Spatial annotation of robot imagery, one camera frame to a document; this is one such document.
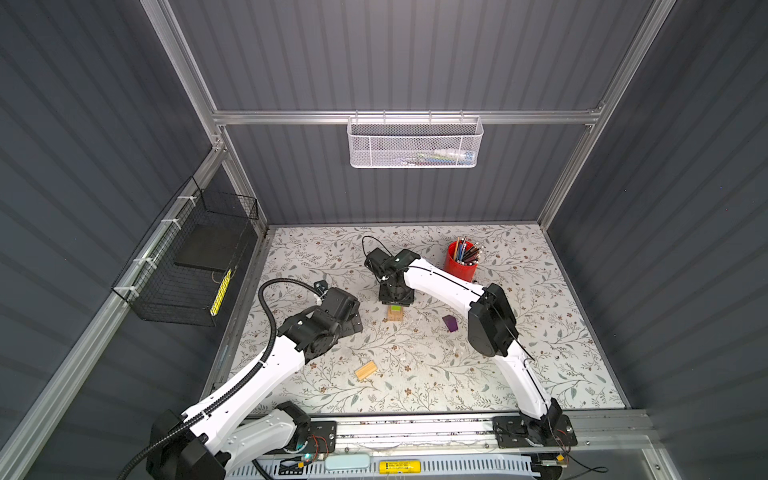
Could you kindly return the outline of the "wood block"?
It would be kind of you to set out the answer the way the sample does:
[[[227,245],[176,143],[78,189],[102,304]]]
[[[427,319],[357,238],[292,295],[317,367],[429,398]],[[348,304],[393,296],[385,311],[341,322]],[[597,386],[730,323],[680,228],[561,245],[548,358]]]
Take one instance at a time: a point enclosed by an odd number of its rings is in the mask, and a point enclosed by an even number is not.
[[[390,306],[388,307],[388,313],[387,313],[388,321],[389,322],[400,322],[400,321],[402,321],[404,319],[404,309],[403,309],[403,307],[400,306],[402,308],[401,312],[394,313],[394,312],[390,312],[390,310],[389,310]]]
[[[371,360],[355,370],[354,374],[358,381],[364,381],[370,378],[378,371],[378,366]]]

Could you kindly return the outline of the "purple block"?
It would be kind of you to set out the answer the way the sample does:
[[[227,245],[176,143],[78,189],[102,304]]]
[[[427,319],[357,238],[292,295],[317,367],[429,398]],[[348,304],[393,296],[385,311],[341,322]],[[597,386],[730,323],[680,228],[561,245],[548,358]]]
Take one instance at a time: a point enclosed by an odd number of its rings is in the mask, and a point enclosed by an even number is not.
[[[458,320],[453,315],[442,317],[442,321],[448,332],[457,332],[459,330]]]

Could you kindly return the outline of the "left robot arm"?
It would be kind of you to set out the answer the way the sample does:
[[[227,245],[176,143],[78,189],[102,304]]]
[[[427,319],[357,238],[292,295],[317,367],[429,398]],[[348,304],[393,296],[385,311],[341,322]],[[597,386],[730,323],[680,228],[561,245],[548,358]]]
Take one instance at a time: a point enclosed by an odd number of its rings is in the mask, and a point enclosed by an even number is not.
[[[224,479],[270,452],[314,455],[311,418],[286,401],[255,421],[247,418],[283,381],[362,331],[359,300],[323,281],[310,286],[319,302],[277,323],[267,316],[265,349],[219,389],[181,414],[154,422],[145,468],[154,479]]]

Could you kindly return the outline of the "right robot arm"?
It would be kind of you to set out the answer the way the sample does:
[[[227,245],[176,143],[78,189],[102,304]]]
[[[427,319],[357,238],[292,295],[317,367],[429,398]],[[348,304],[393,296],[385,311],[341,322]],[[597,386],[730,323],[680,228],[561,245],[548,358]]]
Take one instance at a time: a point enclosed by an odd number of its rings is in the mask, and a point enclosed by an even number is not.
[[[379,300],[386,305],[409,306],[421,292],[462,314],[469,344],[494,361],[510,386],[527,440],[542,446],[562,442],[557,437],[562,408],[531,367],[533,358],[519,342],[516,317],[501,286],[462,280],[408,249],[391,254],[376,248],[365,255],[364,266],[376,278]]]

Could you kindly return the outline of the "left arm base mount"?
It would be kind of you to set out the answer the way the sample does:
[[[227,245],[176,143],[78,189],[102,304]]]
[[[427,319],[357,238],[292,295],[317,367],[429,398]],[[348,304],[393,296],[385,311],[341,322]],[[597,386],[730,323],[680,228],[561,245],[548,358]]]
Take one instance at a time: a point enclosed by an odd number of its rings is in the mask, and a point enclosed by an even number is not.
[[[268,455],[327,454],[336,450],[337,426],[335,421],[312,420],[297,428],[286,446],[273,448]]]

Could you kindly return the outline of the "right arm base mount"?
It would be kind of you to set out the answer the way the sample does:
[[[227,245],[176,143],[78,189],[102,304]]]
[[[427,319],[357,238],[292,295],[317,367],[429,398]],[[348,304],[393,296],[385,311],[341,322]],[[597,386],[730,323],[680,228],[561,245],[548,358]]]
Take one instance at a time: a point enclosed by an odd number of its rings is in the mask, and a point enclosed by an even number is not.
[[[574,447],[578,439],[570,418],[560,415],[556,422],[532,420],[525,416],[496,416],[492,432],[500,448]]]

